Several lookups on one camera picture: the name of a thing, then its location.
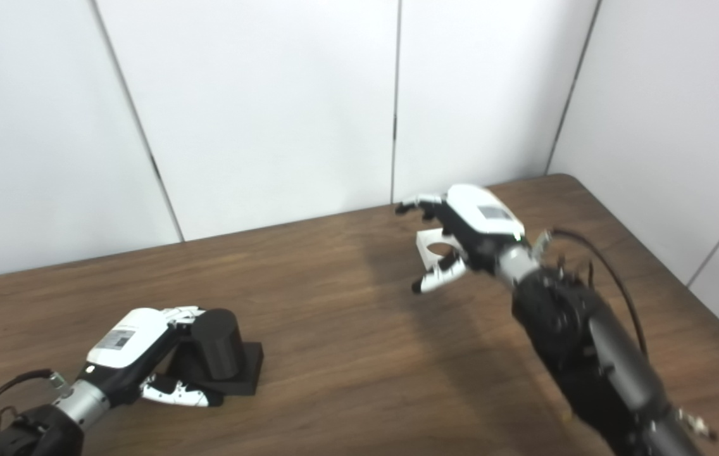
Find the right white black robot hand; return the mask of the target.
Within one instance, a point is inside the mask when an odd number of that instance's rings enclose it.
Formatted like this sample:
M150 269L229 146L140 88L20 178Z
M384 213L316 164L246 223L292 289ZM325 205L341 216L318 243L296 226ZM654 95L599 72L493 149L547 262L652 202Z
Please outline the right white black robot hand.
M411 285L417 295L455 282L467 271L494 275L499 257L524 242L525 228L492 191L473 184L453 184L442 194L417 194L403 199L394 213L422 210L422 219L438 220L441 236L457 243L452 253Z

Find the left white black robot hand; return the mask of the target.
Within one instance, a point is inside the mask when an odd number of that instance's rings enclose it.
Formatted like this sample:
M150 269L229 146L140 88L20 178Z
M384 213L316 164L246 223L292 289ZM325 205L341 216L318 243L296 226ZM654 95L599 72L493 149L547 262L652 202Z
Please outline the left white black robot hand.
M192 323L203 314L205 310L195 306L131 310L88 352L76 386L93 387L110 408L140 398L184 407L222 406L223 395L155 370L189 337Z

